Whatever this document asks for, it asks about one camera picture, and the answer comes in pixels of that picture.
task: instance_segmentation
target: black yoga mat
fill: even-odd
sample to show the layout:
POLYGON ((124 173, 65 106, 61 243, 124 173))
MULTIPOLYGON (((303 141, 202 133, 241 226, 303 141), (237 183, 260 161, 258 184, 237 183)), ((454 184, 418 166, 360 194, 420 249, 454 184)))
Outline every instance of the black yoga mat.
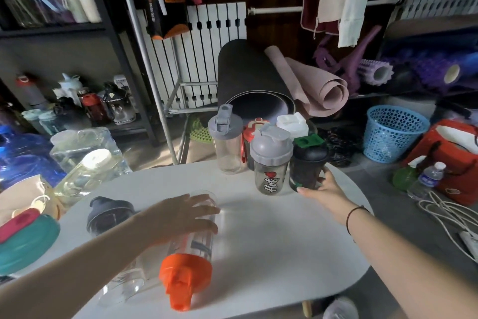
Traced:
POLYGON ((218 105, 231 104, 244 124, 293 114, 296 105, 284 81, 263 51, 247 40, 232 40, 219 52, 218 105))

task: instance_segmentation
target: hand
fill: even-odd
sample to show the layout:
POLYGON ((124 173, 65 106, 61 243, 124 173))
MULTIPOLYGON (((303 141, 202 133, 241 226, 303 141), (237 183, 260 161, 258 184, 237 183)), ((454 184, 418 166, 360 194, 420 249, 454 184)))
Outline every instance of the hand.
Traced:
POLYGON ((214 222, 198 218, 220 212, 218 207, 198 205, 209 198, 208 194, 168 198, 134 215, 133 219, 139 221, 151 244, 164 244, 176 236, 198 231, 215 234, 218 227, 214 222))
POLYGON ((334 216, 334 219, 345 225, 349 212, 357 207, 355 203, 350 201, 344 194, 343 190, 335 182, 334 175, 327 168, 322 168, 326 177, 319 177, 317 180, 322 184, 318 190, 298 187, 297 192, 301 195, 314 198, 319 201, 334 216))

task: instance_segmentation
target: concrete floor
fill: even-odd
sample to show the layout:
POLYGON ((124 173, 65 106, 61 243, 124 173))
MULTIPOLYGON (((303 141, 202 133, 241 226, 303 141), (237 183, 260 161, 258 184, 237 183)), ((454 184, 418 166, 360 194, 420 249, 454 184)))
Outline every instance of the concrete floor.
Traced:
MULTIPOLYGON (((206 125, 207 120, 202 119, 202 123, 206 125)), ((169 126, 177 151, 182 133, 183 118, 171 118, 169 126)), ((172 164, 171 155, 164 143, 164 138, 161 141, 159 147, 152 148, 147 141, 135 141, 128 138, 126 141, 123 141, 123 139, 119 141, 119 146, 128 159, 131 168, 140 170, 172 164)), ((190 142, 187 162, 214 158, 215 153, 212 144, 190 142)), ((414 201, 391 185, 391 176, 396 168, 397 165, 375 163, 363 155, 357 154, 352 165, 342 170, 367 196, 376 217, 431 256, 449 265, 467 280, 478 285, 478 265, 465 257, 454 246, 434 218, 419 210, 414 201)), ((453 227, 451 227, 451 231, 457 232, 453 227)), ((402 317, 399 314, 398 303, 373 268, 370 268, 361 280, 343 294, 355 302, 362 319, 395 319, 402 317)), ((241 316, 240 319, 299 319, 303 317, 302 304, 297 303, 267 312, 241 316)))

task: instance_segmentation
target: black wrist band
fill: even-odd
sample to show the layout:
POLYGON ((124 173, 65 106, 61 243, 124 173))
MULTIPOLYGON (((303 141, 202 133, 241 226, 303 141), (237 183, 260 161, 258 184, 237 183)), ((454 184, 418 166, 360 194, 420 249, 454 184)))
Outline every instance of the black wrist band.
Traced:
POLYGON ((354 208, 353 210, 351 210, 351 211, 349 212, 349 214, 347 215, 347 220, 345 221, 345 227, 347 227, 347 232, 349 233, 349 235, 350 235, 350 231, 349 231, 349 218, 350 218, 350 215, 352 214, 352 212, 354 212, 355 210, 365 210, 365 211, 367 211, 368 213, 370 213, 370 211, 369 211, 368 209, 366 209, 365 207, 363 207, 363 206, 356 207, 356 208, 354 208))

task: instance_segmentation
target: orange bottle cap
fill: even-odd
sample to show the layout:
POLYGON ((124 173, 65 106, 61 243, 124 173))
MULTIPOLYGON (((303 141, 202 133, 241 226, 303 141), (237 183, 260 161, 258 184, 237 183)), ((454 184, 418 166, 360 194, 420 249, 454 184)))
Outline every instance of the orange bottle cap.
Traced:
POLYGON ((211 282, 212 265, 206 259, 191 254, 167 256, 161 264, 159 279, 166 287, 171 308, 187 311, 194 293, 211 282))

